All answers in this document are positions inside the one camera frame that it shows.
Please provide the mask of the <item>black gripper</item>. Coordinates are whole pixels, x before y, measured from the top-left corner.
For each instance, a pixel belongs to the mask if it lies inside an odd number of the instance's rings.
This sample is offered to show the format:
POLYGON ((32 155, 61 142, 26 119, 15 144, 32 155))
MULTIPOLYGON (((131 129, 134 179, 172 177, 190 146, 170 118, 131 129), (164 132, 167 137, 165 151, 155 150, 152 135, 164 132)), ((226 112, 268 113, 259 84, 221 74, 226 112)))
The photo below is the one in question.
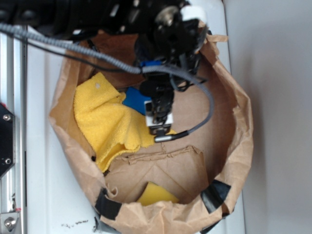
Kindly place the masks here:
POLYGON ((199 61, 179 60, 173 64, 165 64, 160 60, 141 61, 138 63, 144 70, 146 78, 139 91, 150 97, 158 113, 169 112, 173 108, 175 91, 185 92, 193 84, 181 77, 182 72, 195 76, 199 69, 199 61))

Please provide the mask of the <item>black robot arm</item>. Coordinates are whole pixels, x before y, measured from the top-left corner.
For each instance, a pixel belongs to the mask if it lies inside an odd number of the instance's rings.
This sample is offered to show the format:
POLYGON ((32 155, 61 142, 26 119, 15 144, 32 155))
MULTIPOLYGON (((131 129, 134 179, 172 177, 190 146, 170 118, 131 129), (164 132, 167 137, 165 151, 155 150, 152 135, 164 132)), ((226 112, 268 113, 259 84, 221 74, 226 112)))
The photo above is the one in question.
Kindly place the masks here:
POLYGON ((157 126, 169 122, 174 90, 191 81, 175 68, 188 74, 197 72, 198 52, 208 28, 205 11, 186 0, 3 0, 0 30, 145 75, 140 90, 151 97, 147 116, 157 126), (99 31, 113 36, 136 34, 134 65, 65 43, 89 39, 99 31))

